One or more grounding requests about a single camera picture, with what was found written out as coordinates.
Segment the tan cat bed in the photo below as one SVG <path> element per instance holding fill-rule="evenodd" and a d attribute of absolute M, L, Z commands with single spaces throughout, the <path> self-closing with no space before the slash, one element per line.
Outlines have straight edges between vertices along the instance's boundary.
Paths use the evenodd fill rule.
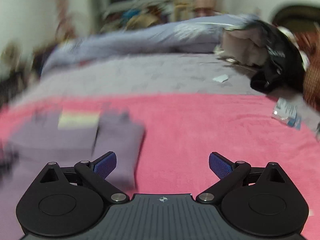
<path fill-rule="evenodd" d="M 135 15 L 127 22 L 126 30 L 146 29 L 160 23 L 159 18 L 152 14 Z"/>

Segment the pink towel blanket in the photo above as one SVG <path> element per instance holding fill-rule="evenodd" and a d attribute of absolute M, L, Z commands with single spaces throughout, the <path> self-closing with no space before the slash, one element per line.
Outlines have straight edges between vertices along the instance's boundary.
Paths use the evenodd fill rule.
<path fill-rule="evenodd" d="M 309 205 L 303 235 L 318 239 L 319 142 L 307 126 L 295 129 L 273 119 L 274 105 L 274 100 L 252 95 L 50 98 L 3 110 L 1 141 L 32 117 L 54 110 L 127 111 L 146 128 L 136 170 L 137 192 L 200 193 L 217 181 L 208 167 L 213 151 L 253 166 L 275 161 Z"/>

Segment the white paper scrap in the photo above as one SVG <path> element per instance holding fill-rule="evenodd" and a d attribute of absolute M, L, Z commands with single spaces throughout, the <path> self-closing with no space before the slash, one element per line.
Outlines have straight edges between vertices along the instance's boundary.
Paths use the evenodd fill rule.
<path fill-rule="evenodd" d="M 226 75 L 226 74 L 223 74 L 223 75 L 214 77 L 214 78 L 213 78 L 213 81 L 219 82 L 219 83 L 223 83 L 223 82 L 227 81 L 228 79 L 229 79 L 229 76 Z"/>

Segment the blue-grey floral duvet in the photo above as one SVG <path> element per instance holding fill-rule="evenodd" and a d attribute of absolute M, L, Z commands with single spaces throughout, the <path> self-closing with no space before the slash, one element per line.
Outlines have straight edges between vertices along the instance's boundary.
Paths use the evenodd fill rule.
<path fill-rule="evenodd" d="M 75 67 L 83 62 L 119 55 L 212 53 L 221 43 L 224 30 L 243 27 L 257 19 L 255 15 L 224 14 L 78 38 L 55 48 L 41 74 L 46 75 L 56 68 Z"/>

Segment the dark bed headboard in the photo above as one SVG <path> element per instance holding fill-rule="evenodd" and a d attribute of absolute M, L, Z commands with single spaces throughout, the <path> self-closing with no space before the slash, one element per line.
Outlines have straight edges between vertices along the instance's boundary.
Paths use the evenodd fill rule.
<path fill-rule="evenodd" d="M 293 31 L 309 31 L 319 24 L 319 6 L 293 4 L 280 7 L 272 17 L 273 25 Z"/>

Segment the small plastic packet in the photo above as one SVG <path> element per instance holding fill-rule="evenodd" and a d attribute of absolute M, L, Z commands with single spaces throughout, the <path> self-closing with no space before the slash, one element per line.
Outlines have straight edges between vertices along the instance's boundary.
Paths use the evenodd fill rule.
<path fill-rule="evenodd" d="M 284 98 L 279 98 L 272 111 L 272 118 L 284 123 L 286 126 L 300 130 L 302 117 L 298 114 L 298 107 Z"/>

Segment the lavender butterfly bed sheet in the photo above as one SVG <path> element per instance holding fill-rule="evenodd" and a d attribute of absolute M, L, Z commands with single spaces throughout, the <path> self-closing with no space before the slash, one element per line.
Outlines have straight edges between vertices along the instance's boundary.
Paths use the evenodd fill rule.
<path fill-rule="evenodd" d="M 13 101 L 22 105 L 48 97 L 153 93 L 256 95 L 253 70 L 219 60 L 214 54 L 145 54 L 113 57 L 52 71 Z M 226 74 L 223 83 L 214 77 Z"/>

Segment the red plaid garment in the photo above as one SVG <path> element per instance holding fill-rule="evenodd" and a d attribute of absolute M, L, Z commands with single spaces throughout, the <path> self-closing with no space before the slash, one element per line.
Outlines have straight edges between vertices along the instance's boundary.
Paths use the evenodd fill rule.
<path fill-rule="evenodd" d="M 310 62 L 303 83 L 303 98 L 319 111 L 319 30 L 295 33 L 297 44 Z"/>

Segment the black and beige jacket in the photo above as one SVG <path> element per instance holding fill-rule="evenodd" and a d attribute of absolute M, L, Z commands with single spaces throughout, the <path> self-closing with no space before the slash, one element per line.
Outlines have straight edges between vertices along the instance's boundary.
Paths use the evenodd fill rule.
<path fill-rule="evenodd" d="M 258 69 L 251 78 L 253 90 L 265 94 L 279 87 L 303 91 L 310 61 L 289 29 L 260 20 L 233 26 L 223 31 L 221 49 L 222 57 Z"/>

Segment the purple fleece shirt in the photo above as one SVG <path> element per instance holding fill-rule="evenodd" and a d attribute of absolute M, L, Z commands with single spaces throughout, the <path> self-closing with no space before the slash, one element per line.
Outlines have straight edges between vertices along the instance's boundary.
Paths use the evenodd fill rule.
<path fill-rule="evenodd" d="M 85 112 L 49 111 L 25 119 L 7 139 L 1 139 L 1 239 L 23 236 L 16 205 L 50 161 L 73 166 L 113 151 L 116 169 L 107 181 L 123 191 L 135 189 L 135 170 L 145 128 L 128 113 L 105 111 L 93 118 Z"/>

